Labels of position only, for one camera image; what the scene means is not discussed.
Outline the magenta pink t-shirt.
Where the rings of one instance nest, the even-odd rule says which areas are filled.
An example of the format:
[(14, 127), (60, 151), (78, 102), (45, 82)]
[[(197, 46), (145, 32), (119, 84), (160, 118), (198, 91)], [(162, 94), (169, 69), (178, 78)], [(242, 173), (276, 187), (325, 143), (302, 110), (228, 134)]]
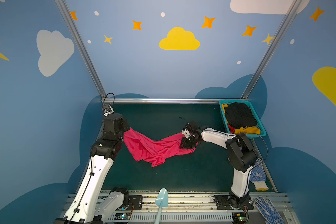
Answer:
[(167, 158), (191, 154), (195, 151), (197, 145), (194, 145), (192, 149), (180, 147), (184, 137), (182, 133), (177, 133), (162, 140), (154, 141), (130, 129), (124, 132), (123, 140), (136, 161), (144, 160), (151, 163), (152, 167), (156, 167), (163, 164)]

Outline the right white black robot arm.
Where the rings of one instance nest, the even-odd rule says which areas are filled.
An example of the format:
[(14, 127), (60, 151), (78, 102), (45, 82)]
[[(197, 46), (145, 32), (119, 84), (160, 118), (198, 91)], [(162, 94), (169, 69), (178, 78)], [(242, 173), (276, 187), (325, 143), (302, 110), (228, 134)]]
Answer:
[(180, 148), (193, 149), (197, 143), (204, 141), (227, 150), (228, 161), (234, 169), (228, 196), (229, 206), (235, 210), (253, 209), (253, 202), (249, 195), (249, 181), (258, 156), (247, 135), (224, 133), (210, 127), (199, 128), (193, 121), (185, 125), (182, 134), (184, 137)]

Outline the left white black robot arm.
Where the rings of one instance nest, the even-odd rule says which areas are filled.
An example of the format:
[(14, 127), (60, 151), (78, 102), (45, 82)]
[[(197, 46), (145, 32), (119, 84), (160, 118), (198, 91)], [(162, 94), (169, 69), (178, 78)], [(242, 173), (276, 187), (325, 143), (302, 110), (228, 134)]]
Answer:
[(104, 224), (118, 208), (128, 205), (129, 193), (124, 188), (116, 188), (100, 205), (97, 200), (129, 129), (121, 114), (104, 115), (102, 136), (91, 147), (85, 177), (71, 206), (62, 218), (55, 219), (55, 224)]

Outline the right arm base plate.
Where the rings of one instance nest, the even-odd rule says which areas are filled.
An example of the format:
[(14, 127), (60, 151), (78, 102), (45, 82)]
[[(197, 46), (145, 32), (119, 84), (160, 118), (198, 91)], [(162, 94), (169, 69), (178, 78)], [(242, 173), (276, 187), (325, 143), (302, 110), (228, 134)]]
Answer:
[(249, 195), (237, 197), (235, 195), (214, 195), (213, 201), (218, 210), (253, 210), (253, 201)]

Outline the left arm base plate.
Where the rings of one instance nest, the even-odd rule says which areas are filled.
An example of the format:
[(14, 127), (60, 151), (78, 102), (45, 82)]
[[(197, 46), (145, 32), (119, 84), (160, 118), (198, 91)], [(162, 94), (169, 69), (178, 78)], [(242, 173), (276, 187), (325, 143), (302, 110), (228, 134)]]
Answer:
[(143, 205), (143, 196), (129, 196), (125, 197), (123, 204), (116, 209), (116, 211), (141, 211)]

